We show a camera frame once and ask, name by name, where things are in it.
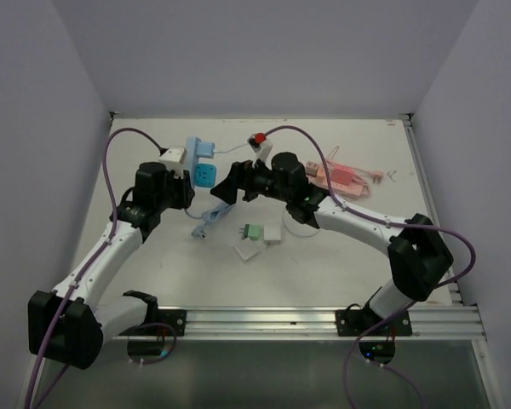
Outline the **blue round plug adapter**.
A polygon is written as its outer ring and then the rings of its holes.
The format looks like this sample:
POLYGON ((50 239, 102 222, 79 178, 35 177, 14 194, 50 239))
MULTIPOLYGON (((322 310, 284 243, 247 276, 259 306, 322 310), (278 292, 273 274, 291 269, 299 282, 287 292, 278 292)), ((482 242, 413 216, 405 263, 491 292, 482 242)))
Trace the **blue round plug adapter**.
POLYGON ((194 168, 193 185, 195 187, 212 188, 215 186, 217 168, 213 164, 199 163, 194 168))

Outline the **light blue charger plug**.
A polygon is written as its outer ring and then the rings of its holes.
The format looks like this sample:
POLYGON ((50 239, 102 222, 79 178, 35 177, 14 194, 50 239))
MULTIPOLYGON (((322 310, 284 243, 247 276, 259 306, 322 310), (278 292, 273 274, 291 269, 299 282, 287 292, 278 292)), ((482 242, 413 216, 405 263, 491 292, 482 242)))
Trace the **light blue charger plug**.
POLYGON ((195 149, 198 158, 212 159, 215 156, 215 143, 208 141, 199 141, 195 149))

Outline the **green charger plug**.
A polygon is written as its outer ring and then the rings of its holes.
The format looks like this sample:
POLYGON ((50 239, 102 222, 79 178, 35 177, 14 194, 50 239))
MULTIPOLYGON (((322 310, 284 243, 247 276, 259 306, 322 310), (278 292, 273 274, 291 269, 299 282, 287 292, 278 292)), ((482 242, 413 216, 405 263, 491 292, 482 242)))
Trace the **green charger plug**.
POLYGON ((264 227, 259 224, 246 223, 240 229, 242 239, 250 239, 252 241, 258 241, 263 235, 264 227))

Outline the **white cube charger plug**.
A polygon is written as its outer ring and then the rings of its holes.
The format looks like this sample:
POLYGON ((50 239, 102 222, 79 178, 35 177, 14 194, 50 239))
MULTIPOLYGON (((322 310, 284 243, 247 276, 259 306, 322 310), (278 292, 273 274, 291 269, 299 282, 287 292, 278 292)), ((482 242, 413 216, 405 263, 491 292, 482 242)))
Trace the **white cube charger plug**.
POLYGON ((266 225, 263 228, 263 243, 266 246, 280 245, 282 241, 282 229, 280 226, 266 225))

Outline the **pink power strip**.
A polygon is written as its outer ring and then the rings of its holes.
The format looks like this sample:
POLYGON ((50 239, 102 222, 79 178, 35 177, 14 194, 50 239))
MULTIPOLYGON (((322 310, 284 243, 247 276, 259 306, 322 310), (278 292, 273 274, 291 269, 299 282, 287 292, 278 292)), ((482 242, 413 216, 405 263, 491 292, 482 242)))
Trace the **pink power strip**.
MULTIPOLYGON (((322 187, 324 189, 328 188, 328 182, 321 183, 316 179, 316 177, 309 176, 308 180, 318 187, 322 187)), ((354 180, 354 178, 353 178, 353 182, 349 186, 344 186, 344 185, 341 185, 338 183, 334 183, 331 180, 331 173, 330 173, 330 184, 331 184, 333 192, 336 194, 340 194, 341 196, 358 199, 358 198, 361 198, 364 194, 364 185, 357 183, 354 180)))

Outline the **blue power strip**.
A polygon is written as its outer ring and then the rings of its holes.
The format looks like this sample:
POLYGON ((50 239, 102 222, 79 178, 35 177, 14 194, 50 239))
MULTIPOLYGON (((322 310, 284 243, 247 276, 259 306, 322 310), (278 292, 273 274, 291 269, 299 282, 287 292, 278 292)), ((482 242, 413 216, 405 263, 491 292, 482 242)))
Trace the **blue power strip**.
POLYGON ((198 164, 198 144, 201 140, 195 136, 187 137, 185 149, 186 157, 184 159, 184 169, 188 171, 191 187, 195 187, 195 168, 198 164))

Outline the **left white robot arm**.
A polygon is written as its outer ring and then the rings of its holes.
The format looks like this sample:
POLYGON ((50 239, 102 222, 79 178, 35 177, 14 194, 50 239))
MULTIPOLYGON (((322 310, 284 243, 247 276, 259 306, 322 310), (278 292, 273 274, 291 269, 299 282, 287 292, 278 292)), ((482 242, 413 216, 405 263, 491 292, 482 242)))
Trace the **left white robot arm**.
POLYGON ((110 305, 101 306, 100 300, 161 222, 162 213, 189 208, 194 195, 187 170, 171 170, 159 162, 141 164, 134 186, 123 194, 90 254, 52 291, 36 291, 30 298, 30 352, 86 369, 115 336, 131 328, 144 335, 155 332, 160 323, 156 297, 126 291, 110 305))

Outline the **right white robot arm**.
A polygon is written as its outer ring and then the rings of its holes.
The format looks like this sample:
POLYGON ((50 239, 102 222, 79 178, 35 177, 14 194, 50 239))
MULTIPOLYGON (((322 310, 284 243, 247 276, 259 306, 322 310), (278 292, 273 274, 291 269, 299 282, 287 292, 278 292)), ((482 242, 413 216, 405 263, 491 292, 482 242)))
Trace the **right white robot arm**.
POLYGON ((388 257, 391 279, 362 308, 358 319, 372 334, 382 334, 393 315, 411 302, 423 302, 451 267, 453 256, 432 221, 416 214, 410 219, 367 214, 339 202, 311 183, 294 153, 278 153, 270 163, 235 162, 211 194, 229 205, 262 195, 282 201, 290 216, 312 228, 344 234, 388 257))

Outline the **red pink charger plug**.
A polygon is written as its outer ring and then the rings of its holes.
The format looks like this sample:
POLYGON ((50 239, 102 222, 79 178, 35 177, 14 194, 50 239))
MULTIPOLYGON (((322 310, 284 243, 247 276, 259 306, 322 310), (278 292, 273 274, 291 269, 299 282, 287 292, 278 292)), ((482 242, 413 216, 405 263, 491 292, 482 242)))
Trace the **red pink charger plug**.
POLYGON ((349 186, 353 182, 354 172, 348 167, 335 167, 331 171, 331 180, 344 186, 349 186))

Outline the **tan cube adapter on strip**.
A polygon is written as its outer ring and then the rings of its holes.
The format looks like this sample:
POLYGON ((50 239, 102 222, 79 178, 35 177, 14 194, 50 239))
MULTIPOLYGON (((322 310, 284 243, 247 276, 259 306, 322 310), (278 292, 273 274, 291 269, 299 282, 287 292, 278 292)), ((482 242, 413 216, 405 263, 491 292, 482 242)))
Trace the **tan cube adapter on strip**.
POLYGON ((305 163, 305 172, 308 176, 316 177, 319 171, 319 164, 312 161, 305 163))

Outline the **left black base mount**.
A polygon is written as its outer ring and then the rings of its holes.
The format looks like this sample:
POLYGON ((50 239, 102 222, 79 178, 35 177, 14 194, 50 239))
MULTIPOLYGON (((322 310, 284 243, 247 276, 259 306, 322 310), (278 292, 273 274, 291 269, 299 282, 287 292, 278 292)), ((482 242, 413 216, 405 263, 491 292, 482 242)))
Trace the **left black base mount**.
POLYGON ((171 337, 172 331, 162 326, 157 326, 157 323, 166 324, 171 327, 176 336, 183 337, 185 334, 185 327, 187 323, 187 311, 185 309, 166 308, 159 309, 157 315, 148 321, 151 326, 141 328, 139 325, 131 327, 120 333, 120 336, 135 336, 135 337, 171 337))

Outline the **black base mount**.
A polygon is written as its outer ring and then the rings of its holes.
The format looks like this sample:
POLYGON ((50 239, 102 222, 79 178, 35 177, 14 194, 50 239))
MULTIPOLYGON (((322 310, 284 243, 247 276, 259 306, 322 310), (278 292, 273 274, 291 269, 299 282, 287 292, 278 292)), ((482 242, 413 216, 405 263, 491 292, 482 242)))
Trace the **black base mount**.
POLYGON ((148 321, 151 326, 141 328, 139 325, 131 327, 120 333, 120 336, 135 336, 135 337, 171 337, 172 331, 162 326, 157 326, 157 323, 166 324, 171 327, 176 336, 183 337, 185 334, 185 327, 187 323, 187 311, 185 309, 166 308, 159 309, 157 315, 148 321))
POLYGON ((408 312, 403 312, 389 322, 375 314, 367 306, 351 304, 335 311, 336 331, 339 337, 358 337, 364 331, 376 326, 368 337, 410 337, 413 335, 411 319, 408 312))

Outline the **aluminium front rail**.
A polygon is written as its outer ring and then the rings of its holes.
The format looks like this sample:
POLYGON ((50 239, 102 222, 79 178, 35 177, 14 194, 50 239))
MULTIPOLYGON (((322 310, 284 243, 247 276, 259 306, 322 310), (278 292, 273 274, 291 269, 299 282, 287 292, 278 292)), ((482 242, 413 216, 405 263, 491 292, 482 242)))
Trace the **aluminium front rail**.
MULTIPOLYGON (((148 321, 157 315, 159 309, 148 307, 135 299, 123 301, 114 307, 101 308, 93 312, 79 302, 72 303, 59 316, 55 335, 61 340, 93 342, 102 339, 107 342, 131 327, 151 326, 148 321)), ((335 340, 335 311, 330 308, 188 308, 187 323, 183 337, 187 339, 219 340, 335 340)), ((376 326, 360 336, 367 339, 422 340, 478 340, 485 338, 485 330, 477 308, 416 307, 408 311, 413 335, 410 337, 368 337, 376 326)), ((166 324, 157 326, 174 330, 166 324)))

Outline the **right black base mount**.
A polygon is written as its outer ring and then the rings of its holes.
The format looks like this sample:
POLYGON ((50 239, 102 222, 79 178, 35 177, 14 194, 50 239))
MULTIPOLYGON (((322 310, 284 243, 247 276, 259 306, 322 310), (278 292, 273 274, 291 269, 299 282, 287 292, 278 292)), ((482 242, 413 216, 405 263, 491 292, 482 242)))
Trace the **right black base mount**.
POLYGON ((336 331, 339 337, 358 337, 364 331, 376 326, 368 337, 410 337, 413 335, 411 319, 408 312, 403 312, 389 322, 375 314, 367 306, 351 304, 335 311, 336 331))

